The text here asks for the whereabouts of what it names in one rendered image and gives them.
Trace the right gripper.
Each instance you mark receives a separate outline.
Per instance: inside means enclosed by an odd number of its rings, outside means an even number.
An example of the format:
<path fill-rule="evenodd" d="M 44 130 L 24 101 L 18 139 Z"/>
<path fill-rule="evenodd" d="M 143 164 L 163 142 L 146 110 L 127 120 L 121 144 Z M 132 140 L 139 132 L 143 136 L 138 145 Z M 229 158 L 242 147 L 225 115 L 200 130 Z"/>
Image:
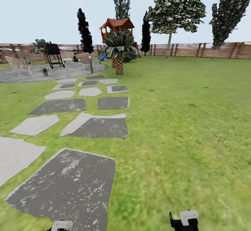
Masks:
<path fill-rule="evenodd" d="M 188 222 L 189 225 L 183 226 L 180 219 L 172 219 L 170 216 L 170 224 L 173 228 L 175 228 L 175 231 L 198 231 L 196 218 L 188 219 Z"/>

